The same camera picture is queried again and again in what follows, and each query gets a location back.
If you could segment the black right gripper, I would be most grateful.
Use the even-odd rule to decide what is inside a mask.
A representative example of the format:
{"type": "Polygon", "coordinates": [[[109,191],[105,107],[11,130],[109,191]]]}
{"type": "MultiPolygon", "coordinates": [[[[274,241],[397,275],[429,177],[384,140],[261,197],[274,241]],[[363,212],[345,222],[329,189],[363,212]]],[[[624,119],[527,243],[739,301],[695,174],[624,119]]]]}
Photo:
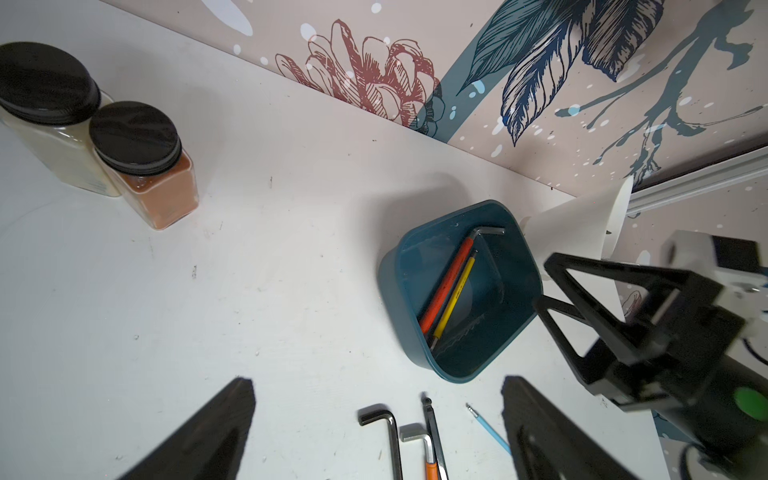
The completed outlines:
{"type": "Polygon", "coordinates": [[[695,404],[747,324],[744,292],[693,272],[564,253],[551,254],[544,270],[572,304],[542,296],[534,302],[539,318],[577,380],[625,411],[695,404]],[[647,293],[630,321],[617,283],[647,293]],[[551,310],[600,339],[579,355],[551,310]]]}

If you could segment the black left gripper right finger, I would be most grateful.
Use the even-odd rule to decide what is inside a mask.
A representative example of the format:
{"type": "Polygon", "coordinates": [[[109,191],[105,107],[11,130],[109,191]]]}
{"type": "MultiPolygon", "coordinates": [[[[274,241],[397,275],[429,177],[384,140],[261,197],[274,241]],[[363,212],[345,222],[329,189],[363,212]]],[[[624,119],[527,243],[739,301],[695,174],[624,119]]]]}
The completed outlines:
{"type": "Polygon", "coordinates": [[[502,417],[519,479],[633,479],[521,376],[505,378],[502,417]]]}

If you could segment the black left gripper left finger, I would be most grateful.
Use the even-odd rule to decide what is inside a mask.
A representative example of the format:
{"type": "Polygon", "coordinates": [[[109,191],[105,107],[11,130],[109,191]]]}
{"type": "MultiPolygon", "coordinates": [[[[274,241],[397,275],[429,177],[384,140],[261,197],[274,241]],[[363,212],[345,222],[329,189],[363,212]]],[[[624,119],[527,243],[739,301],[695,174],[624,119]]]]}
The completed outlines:
{"type": "Polygon", "coordinates": [[[255,409],[253,382],[243,377],[234,378],[122,477],[236,478],[255,409]]]}

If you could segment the blue hex key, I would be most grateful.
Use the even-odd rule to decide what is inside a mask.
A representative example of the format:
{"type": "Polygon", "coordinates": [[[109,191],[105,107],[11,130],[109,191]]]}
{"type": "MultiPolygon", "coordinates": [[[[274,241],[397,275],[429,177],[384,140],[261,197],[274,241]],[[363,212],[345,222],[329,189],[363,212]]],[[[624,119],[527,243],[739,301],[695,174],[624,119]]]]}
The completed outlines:
{"type": "Polygon", "coordinates": [[[508,455],[510,455],[511,448],[508,442],[504,439],[504,437],[500,433],[498,433],[488,423],[488,421],[469,403],[466,403],[465,406],[466,406],[466,409],[469,411],[469,413],[472,415],[472,417],[475,419],[475,421],[494,439],[496,443],[498,443],[504,449],[504,451],[508,455]]]}

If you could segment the long black hex key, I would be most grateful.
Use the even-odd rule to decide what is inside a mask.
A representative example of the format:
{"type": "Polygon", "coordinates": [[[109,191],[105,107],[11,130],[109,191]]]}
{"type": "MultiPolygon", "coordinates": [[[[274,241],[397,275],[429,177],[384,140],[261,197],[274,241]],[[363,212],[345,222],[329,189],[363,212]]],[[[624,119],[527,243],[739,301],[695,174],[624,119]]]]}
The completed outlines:
{"type": "Polygon", "coordinates": [[[433,450],[435,453],[436,463],[438,467],[438,476],[440,480],[448,480],[447,465],[445,461],[444,452],[442,449],[442,442],[440,438],[437,418],[433,407],[433,402],[429,396],[423,394],[421,397],[422,408],[425,416],[427,432],[429,433],[433,450]]]}

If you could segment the yellow hex key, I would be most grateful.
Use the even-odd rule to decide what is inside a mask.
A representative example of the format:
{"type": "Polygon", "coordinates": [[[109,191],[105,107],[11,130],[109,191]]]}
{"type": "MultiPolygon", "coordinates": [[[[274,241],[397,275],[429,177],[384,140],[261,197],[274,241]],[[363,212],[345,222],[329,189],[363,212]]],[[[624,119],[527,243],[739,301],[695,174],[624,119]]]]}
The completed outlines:
{"type": "Polygon", "coordinates": [[[476,262],[476,256],[477,256],[477,250],[473,249],[463,267],[463,270],[461,271],[461,275],[459,276],[456,284],[454,285],[454,288],[451,292],[448,302],[442,312],[442,316],[440,317],[440,320],[433,332],[433,335],[429,344],[429,348],[431,350],[433,350],[436,347],[437,343],[443,336],[443,333],[447,327],[448,322],[450,321],[453,315],[453,312],[458,303],[458,300],[461,294],[463,293],[463,290],[468,282],[469,276],[476,262]]]}

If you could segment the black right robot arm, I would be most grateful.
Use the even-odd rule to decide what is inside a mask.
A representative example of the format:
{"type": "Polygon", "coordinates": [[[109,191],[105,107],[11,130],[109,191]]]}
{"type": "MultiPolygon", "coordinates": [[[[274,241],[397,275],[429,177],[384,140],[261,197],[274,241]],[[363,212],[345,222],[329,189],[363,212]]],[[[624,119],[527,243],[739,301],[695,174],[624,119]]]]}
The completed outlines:
{"type": "Polygon", "coordinates": [[[767,380],[728,356],[744,316],[718,302],[723,284],[690,270],[552,254],[547,274],[566,301],[542,296],[540,319],[579,383],[619,409],[653,410],[733,479],[767,476],[767,380]],[[644,288],[622,321],[576,273],[644,288]]]}

